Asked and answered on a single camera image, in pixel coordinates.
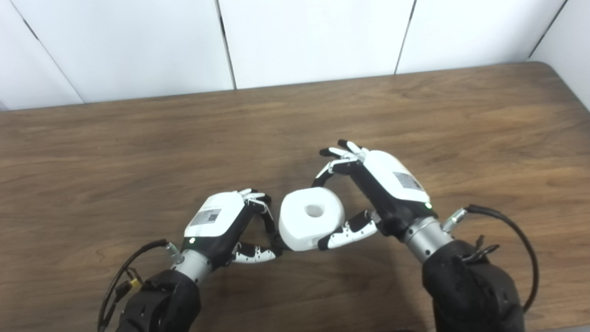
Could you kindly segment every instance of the white wall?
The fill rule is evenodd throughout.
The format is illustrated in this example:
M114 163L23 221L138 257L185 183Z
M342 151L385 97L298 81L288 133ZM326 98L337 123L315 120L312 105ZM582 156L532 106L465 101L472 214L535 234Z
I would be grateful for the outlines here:
M590 109L590 1L568 0L530 60L553 67Z
M9 0L0 0L0 110L81 102Z
M85 102L232 89L215 0L13 0Z
M564 0L418 0L397 73L523 62Z
M564 0L12 1L41 42L0 0L0 109L525 61Z
M414 0L219 0L239 89L393 74Z

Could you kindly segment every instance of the wood grain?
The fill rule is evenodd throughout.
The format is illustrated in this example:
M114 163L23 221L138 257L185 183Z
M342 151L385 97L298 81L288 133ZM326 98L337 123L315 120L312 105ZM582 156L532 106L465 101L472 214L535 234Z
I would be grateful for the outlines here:
M527 63L0 113L0 330L94 330L140 245L179 242L220 191L269 193L278 216L339 138L396 155L441 217L476 203L521 225L542 269L529 331L590 323L590 116L548 66ZM369 207L350 179L329 187L347 215ZM495 220L458 230L482 233L526 298L522 245ZM244 239L264 243L260 220ZM136 267L169 264L155 252ZM201 293L194 331L433 331L418 262L379 235L233 264Z

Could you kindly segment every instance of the hole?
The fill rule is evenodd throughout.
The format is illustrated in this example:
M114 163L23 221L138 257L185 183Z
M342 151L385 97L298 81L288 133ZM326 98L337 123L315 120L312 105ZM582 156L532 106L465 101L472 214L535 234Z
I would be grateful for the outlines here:
M305 208L305 213L307 213L308 216L310 217L321 217L324 214L324 207L320 206L320 205L308 205Z

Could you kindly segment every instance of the label sticker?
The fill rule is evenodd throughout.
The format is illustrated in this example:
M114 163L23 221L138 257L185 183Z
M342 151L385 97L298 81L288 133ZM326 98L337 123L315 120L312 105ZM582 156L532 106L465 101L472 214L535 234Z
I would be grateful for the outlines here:
M418 181L416 181L413 176L400 172L394 172L394 175L396 178L398 178L398 181L402 184L403 188L424 191L424 189L422 189L420 186L420 183L418 183Z
M205 210L197 213L191 220L191 226L202 224L214 224L221 209Z

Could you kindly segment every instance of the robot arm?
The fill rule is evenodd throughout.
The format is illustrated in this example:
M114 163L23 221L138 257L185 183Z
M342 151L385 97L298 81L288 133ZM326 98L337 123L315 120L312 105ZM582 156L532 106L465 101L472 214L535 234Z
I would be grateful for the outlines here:
M422 185L395 157L342 139L338 145L346 150L320 150L320 155L337 160L322 169L312 187L323 186L333 174L349 175L375 212L362 211L318 247L336 248L376 230L395 236L422 263L422 283L433 299L438 332L524 332L523 313L535 297L538 267L530 243L516 224L497 211L470 206L441 225ZM451 236L467 212L504 220L527 246L533 261L533 292L524 308L511 277L488 260L498 246L482 249L483 238L472 246Z
M117 302L133 287L140 288L131 296L121 313L117 332L187 332L201 310L199 286L216 269L231 262L259 263L282 254L280 248L262 248L240 242L242 232L254 214L259 214L267 233L275 226L267 203L270 197L252 189L219 193L209 197L184 233L182 249L160 240L141 248L121 268L113 281L99 314L98 331L108 326ZM166 246L174 264L145 282L135 276L131 282L116 285L118 278L132 270L131 262L142 252ZM115 299L104 316L112 292Z

